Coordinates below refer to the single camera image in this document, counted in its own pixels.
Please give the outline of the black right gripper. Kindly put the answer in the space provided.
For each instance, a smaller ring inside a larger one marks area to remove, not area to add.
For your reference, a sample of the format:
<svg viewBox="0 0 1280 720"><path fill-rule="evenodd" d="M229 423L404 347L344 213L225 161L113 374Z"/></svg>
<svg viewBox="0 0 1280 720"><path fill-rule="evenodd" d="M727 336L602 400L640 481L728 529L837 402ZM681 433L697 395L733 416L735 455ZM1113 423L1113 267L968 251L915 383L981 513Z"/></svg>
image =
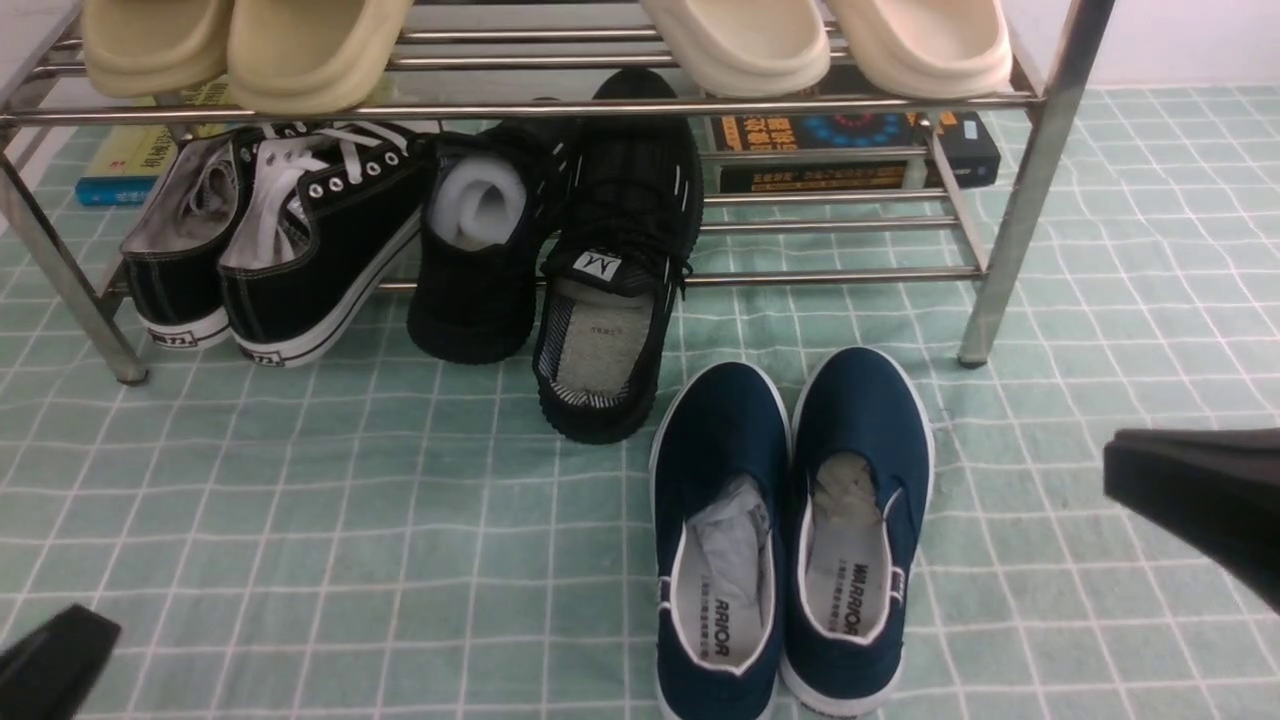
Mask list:
<svg viewBox="0 0 1280 720"><path fill-rule="evenodd" d="M1279 430L1120 429L1103 492L1279 610Z"/></svg>

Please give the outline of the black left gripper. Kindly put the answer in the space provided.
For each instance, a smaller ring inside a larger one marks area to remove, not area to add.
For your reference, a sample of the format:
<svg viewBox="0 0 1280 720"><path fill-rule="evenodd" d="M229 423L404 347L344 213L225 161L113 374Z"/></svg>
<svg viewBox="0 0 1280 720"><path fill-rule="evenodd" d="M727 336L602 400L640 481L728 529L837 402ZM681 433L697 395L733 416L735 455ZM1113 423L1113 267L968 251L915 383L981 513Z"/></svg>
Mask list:
<svg viewBox="0 0 1280 720"><path fill-rule="evenodd" d="M3 719L73 719L108 666L122 626L72 603L3 652Z"/></svg>

